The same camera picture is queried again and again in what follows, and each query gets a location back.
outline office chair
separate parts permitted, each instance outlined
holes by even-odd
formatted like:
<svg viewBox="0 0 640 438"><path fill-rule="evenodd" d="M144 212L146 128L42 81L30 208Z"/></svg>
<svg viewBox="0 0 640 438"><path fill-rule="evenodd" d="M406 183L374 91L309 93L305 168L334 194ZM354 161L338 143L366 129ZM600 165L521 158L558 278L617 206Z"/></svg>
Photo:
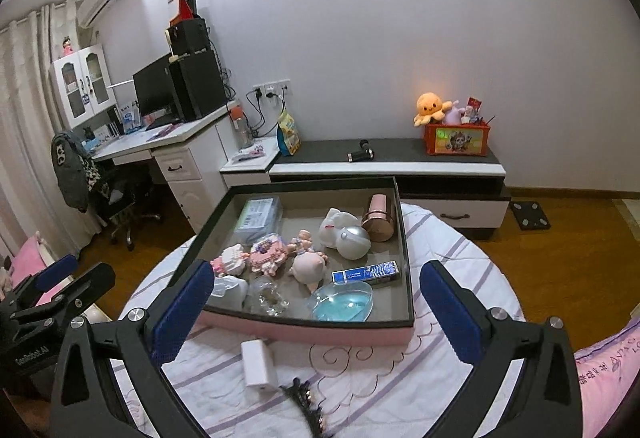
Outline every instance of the office chair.
<svg viewBox="0 0 640 438"><path fill-rule="evenodd" d="M96 163L71 131L53 137L51 160L66 204L82 213L91 206L101 219L109 220L115 227L111 243L115 244L118 233L125 231L127 249L132 251L134 222L139 219L162 222L158 213L141 213L138 209L153 191L145 165Z"/></svg>

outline red box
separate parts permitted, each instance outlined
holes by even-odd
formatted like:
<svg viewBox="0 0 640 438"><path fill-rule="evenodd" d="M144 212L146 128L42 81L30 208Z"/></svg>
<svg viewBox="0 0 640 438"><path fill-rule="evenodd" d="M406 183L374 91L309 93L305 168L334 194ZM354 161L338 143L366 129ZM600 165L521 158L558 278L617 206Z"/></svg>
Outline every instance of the red box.
<svg viewBox="0 0 640 438"><path fill-rule="evenodd" d="M424 127L424 145L429 155L484 157L489 129L484 121L460 126L427 124Z"/></svg>

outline round table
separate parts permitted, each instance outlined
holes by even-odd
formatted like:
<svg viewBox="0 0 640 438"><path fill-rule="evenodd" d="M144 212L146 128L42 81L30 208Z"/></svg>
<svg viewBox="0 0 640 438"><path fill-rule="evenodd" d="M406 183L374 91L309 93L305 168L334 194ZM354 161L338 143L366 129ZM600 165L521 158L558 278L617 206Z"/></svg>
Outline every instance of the round table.
<svg viewBox="0 0 640 438"><path fill-rule="evenodd" d="M342 438L422 438L458 392L471 370L456 357L420 294L422 264L439 259L462 287L486 306L501 306L524 320L507 279L489 258L430 211L402 205L414 288L414 337L407 346L319 346L267 341L279 382L310 380L322 402L329 432ZM171 278L193 238L163 259L140 284L120 318L148 307ZM257 394L244 387L240 344L252 339L200 323L174 362L162 369L182 401L213 437L310 436L300 410L281 392ZM497 424L522 362L514 361L476 436ZM140 406L127 372L114 361L116 378L140 429L158 436Z"/></svg>

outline picture on red box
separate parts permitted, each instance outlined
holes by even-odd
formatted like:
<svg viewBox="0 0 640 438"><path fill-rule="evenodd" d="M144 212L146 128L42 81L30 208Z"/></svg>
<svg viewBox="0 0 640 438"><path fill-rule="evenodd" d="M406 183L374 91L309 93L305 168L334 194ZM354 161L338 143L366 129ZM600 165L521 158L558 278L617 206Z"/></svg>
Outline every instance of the picture on red box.
<svg viewBox="0 0 640 438"><path fill-rule="evenodd" d="M479 129L436 130L436 153L482 153L482 131Z"/></svg>

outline curtain rod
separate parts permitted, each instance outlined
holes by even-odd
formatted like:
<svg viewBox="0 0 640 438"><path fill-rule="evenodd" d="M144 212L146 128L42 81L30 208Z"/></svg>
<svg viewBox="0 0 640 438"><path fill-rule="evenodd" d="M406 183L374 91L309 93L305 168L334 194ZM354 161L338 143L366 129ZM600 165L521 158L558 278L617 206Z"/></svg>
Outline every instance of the curtain rod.
<svg viewBox="0 0 640 438"><path fill-rule="evenodd" d="M60 5L55 5L53 8L54 9L59 9L60 7L65 7L66 4L60 4ZM36 16L40 15L40 11L36 11ZM21 20L16 21L16 25L20 25L23 24L25 21L27 21L29 19L29 16L27 15L26 18L23 18ZM9 30L9 26L7 25L6 27L4 27L2 30L0 30L0 34L4 34L5 32L7 32Z"/></svg>

